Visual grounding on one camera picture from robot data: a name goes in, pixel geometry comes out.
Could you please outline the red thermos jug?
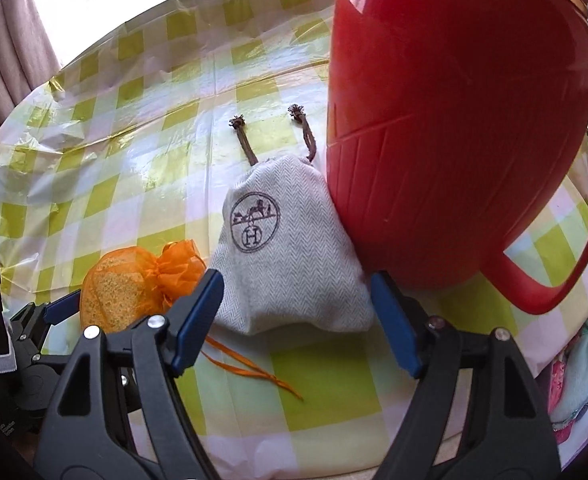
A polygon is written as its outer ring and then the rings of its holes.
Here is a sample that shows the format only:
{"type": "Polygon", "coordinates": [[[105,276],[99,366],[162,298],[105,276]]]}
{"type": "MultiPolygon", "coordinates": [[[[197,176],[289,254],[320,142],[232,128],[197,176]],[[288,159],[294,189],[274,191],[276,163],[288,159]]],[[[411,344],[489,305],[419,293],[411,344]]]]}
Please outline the red thermos jug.
{"type": "Polygon", "coordinates": [[[518,309],[558,285],[507,255],[588,126],[588,0],[335,0],[327,180],[363,269],[407,289],[476,274],[518,309]]]}

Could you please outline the green checkered plastic tablecloth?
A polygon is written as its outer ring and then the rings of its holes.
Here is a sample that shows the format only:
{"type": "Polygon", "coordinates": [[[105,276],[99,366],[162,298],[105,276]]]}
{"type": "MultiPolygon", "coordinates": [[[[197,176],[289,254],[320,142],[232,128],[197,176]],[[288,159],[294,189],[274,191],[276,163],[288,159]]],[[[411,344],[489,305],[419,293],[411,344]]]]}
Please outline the green checkered plastic tablecloth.
{"type": "MultiPolygon", "coordinates": [[[[208,256],[247,162],[229,126],[247,122],[264,159],[303,155],[287,109],[325,137],[334,0],[168,0],[120,25],[33,91],[0,128],[4,304],[77,289],[112,250],[159,254],[190,238],[208,256]]],[[[213,338],[288,383],[239,377],[207,348],[177,382],[226,479],[369,471],[415,384],[386,338],[308,325],[213,338]]]]}

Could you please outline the purple white cardboard box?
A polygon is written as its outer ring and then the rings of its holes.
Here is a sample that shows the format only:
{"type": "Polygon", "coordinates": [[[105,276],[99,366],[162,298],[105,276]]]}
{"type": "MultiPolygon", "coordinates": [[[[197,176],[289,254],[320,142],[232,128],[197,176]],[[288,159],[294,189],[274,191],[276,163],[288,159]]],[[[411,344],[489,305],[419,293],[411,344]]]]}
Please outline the purple white cardboard box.
{"type": "Polygon", "coordinates": [[[571,429],[569,438],[558,446],[560,466],[566,469],[588,445],[588,411],[571,429]]]}

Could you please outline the light blue plush toy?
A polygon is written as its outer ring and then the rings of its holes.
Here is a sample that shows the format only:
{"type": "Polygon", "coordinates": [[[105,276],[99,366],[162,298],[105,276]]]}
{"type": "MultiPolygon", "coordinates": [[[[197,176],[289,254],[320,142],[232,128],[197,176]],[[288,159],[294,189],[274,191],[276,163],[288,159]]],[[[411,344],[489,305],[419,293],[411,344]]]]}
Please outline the light blue plush toy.
{"type": "Polygon", "coordinates": [[[550,419],[555,430],[567,427],[588,403],[588,334],[581,336],[569,353],[563,390],[550,419]]]}

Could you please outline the mauve curtain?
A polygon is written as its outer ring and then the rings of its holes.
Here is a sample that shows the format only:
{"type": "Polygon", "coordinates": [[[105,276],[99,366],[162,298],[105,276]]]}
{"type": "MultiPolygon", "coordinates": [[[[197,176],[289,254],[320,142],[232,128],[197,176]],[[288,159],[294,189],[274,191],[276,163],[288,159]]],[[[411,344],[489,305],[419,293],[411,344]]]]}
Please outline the mauve curtain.
{"type": "Polygon", "coordinates": [[[0,126],[59,69],[35,0],[0,0],[0,126]]]}

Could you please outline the grey drawstring pouch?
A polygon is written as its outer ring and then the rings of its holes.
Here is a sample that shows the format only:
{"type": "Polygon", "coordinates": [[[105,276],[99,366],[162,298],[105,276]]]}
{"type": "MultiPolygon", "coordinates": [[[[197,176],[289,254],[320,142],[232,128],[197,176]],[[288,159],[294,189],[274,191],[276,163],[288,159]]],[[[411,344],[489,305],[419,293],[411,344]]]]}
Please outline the grey drawstring pouch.
{"type": "Polygon", "coordinates": [[[374,311],[362,266],[313,164],[317,144],[305,110],[293,104],[288,113],[303,130],[305,157],[261,162],[244,117],[231,119],[251,167],[225,196],[219,242],[209,258],[224,281],[215,322],[244,336],[298,324],[366,332],[374,311]]]}

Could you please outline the orange organza pouch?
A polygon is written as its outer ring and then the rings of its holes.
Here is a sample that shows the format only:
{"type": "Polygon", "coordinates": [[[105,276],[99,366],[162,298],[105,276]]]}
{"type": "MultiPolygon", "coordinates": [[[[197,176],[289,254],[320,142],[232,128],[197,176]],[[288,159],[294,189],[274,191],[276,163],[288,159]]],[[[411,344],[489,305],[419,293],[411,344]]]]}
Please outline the orange organza pouch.
{"type": "Polygon", "coordinates": [[[165,314],[195,291],[205,271],[194,240],[170,242],[158,256],[139,246],[108,252],[82,282],[81,326],[116,333],[146,315],[165,314]]]}

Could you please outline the pink patterned cloth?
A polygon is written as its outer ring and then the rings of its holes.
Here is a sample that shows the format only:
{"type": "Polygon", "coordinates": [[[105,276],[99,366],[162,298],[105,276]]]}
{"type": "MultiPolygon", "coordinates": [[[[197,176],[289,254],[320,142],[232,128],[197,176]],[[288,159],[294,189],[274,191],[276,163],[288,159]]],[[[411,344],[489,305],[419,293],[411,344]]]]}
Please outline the pink patterned cloth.
{"type": "MultiPolygon", "coordinates": [[[[561,354],[551,362],[550,385],[548,386],[548,412],[551,413],[559,404],[563,393],[566,370],[566,358],[561,354]]],[[[558,444],[566,442],[571,434],[574,421],[563,424],[559,429],[554,430],[554,436],[558,444]]]]}

